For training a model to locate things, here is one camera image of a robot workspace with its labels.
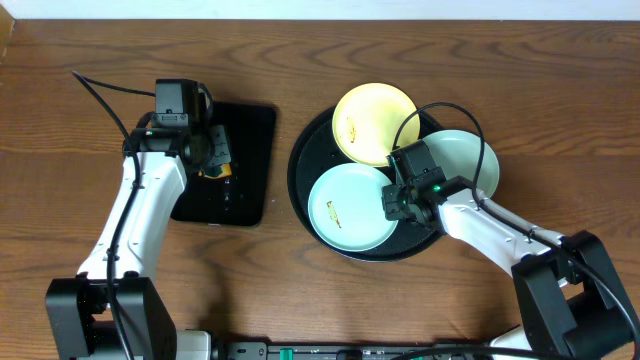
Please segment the pale green plate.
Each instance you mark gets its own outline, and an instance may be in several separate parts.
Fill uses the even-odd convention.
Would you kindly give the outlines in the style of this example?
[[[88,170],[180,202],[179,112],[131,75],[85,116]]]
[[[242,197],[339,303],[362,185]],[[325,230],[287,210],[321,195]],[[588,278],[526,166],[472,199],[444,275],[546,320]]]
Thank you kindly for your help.
[[[473,179],[480,154],[480,139],[477,135],[462,130],[441,130],[427,135],[423,141],[447,180],[456,176]],[[477,187],[488,197],[492,197],[499,180],[498,158],[486,143]]]

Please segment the light blue plate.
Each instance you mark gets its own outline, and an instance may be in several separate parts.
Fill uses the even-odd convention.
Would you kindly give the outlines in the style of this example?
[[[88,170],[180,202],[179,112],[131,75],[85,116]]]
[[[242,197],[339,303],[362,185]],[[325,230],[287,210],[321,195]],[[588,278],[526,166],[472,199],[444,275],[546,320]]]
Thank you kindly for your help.
[[[382,189],[390,183],[378,169],[359,163],[327,170],[309,195],[313,229],[338,250],[364,252],[383,244],[398,225],[383,209]]]

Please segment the green yellow sponge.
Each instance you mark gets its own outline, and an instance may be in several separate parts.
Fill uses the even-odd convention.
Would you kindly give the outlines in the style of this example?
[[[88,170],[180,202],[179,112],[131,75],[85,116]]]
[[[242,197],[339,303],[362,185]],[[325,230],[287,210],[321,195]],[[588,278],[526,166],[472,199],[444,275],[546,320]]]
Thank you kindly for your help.
[[[232,169],[229,163],[221,165],[203,166],[198,175],[208,179],[222,179],[232,175]]]

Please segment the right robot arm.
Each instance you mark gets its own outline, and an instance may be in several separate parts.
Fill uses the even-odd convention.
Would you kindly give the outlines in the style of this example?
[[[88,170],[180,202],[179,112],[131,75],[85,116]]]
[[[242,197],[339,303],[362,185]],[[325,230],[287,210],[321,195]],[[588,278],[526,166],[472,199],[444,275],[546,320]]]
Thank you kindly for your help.
[[[522,325],[501,337],[502,354],[599,359],[639,343],[639,318],[600,239],[534,225],[472,182],[388,185],[390,220],[434,227],[485,255],[513,280]]]

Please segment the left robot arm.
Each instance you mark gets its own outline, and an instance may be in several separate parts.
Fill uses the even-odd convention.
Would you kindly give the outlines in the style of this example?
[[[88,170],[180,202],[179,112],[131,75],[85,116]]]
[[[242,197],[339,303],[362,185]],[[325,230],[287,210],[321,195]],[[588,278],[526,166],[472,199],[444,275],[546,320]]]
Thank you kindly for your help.
[[[136,128],[125,138],[121,185],[96,245],[45,296],[59,358],[216,357],[208,332],[176,328],[155,287],[174,206],[213,151],[208,130]]]

